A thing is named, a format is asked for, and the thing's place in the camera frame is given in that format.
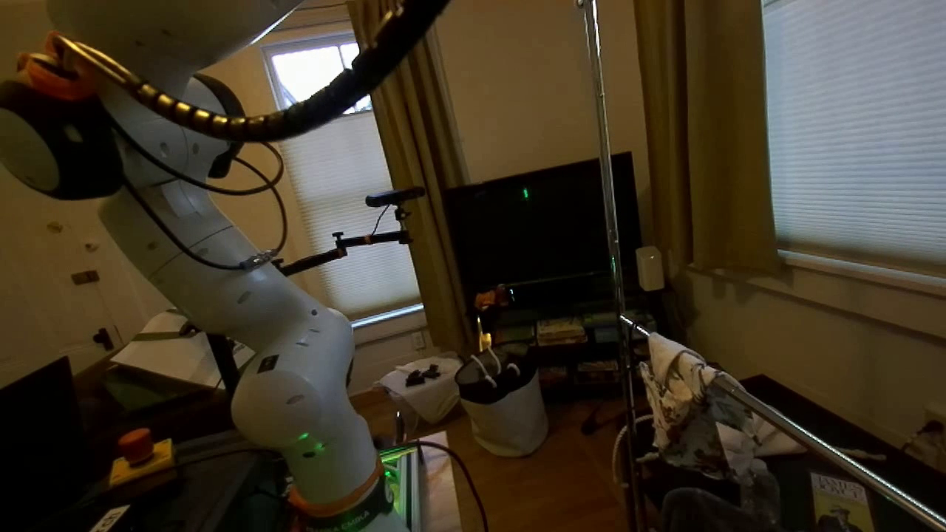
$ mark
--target beige curtain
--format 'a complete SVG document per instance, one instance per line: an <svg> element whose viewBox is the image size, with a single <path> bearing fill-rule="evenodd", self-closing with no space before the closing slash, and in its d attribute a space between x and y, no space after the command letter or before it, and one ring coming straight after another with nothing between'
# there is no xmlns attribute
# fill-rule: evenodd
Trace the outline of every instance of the beige curtain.
<svg viewBox="0 0 946 532"><path fill-rule="evenodd" d="M655 243L670 276L778 273L760 0L636 0Z"/></svg>
<svg viewBox="0 0 946 532"><path fill-rule="evenodd" d="M347 0L361 45L372 42L395 0ZM372 92L376 121L395 189L426 186L407 211L410 256L432 339L441 348L466 348L471 326L443 220L443 189L462 183L462 156L447 98L432 56L419 42L410 56Z"/></svg>

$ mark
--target white robotic arm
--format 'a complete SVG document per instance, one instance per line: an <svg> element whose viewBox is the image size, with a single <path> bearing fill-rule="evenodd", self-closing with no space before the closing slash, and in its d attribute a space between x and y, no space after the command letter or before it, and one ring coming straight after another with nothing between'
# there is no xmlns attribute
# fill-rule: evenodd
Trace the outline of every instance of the white robotic arm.
<svg viewBox="0 0 946 532"><path fill-rule="evenodd" d="M228 115L194 73L261 39L299 0L48 0L63 36L32 69L70 84L78 98L35 72L0 87L0 162L52 199L106 196L100 220L137 268L194 326L258 351L233 392L233 423L286 459L292 502L317 528L394 524L372 512L384 497L381 460L347 395L352 326L169 169L203 178L233 141L332 121L394 72L443 4L407 0L352 72L267 119Z"/></svg>

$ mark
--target metal pole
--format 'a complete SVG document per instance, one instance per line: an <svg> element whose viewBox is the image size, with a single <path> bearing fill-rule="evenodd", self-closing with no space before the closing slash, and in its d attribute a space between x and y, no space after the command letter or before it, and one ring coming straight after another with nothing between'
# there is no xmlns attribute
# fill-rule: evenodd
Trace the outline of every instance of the metal pole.
<svg viewBox="0 0 946 532"><path fill-rule="evenodd" d="M922 505L919 500L913 500L911 494L904 494L902 487L889 484L886 478L882 478L877 472L867 471L864 463L851 460L848 455L842 455L839 450L834 450L830 443L824 443L821 437L811 435L805 425L791 423L786 415L775 412L772 406L766 406L762 400L750 395L747 389L743 389L743 385L728 376L719 372L712 379L712 387L731 392L737 401L747 406L750 412L756 412L760 416L766 416L772 425L778 425L780 431L786 431L790 437L794 437L802 446L812 450L815 455L821 455L824 460L830 460L834 468L839 468L842 472L854 477L857 481L870 484L874 494L882 494L885 500L889 500L896 508L913 515L916 520L922 520L930 528L946 528L946 520L930 512L929 505Z"/></svg>
<svg viewBox="0 0 946 532"><path fill-rule="evenodd" d="M608 94L602 78L602 48L599 48L599 11L596 0L579 0L586 17L586 45L590 60L590 84L595 84L595 112L596 112L596 147L599 147L599 200L602 222L608 239L608 267L613 267L613 293L614 293L614 326L621 332L619 351L619 379L624 395L626 437L624 437L624 471L626 471L626 515L629 528L644 528L644 500L636 478L632 440L636 440L636 395L632 395L632 354L629 354L629 332L621 327L621 316L626 311L624 298L624 256L621 256L621 224L619 224L619 199L614 199L614 165L613 165L613 126L608 126Z"/></svg>

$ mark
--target floor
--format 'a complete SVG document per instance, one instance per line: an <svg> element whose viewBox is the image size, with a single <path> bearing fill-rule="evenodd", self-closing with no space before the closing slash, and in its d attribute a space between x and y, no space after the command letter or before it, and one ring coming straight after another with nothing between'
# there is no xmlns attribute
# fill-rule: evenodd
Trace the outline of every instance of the floor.
<svg viewBox="0 0 946 532"><path fill-rule="evenodd" d="M379 437L394 435L394 406L384 392L354 400ZM432 431L447 431L450 446L471 468L488 512L491 532L621 532L626 528L621 491L613 481L613 443L621 423L614 400L571 400L548 406L551 435L527 459L485 452L462 409ZM478 532L475 502L454 468L463 532Z"/></svg>

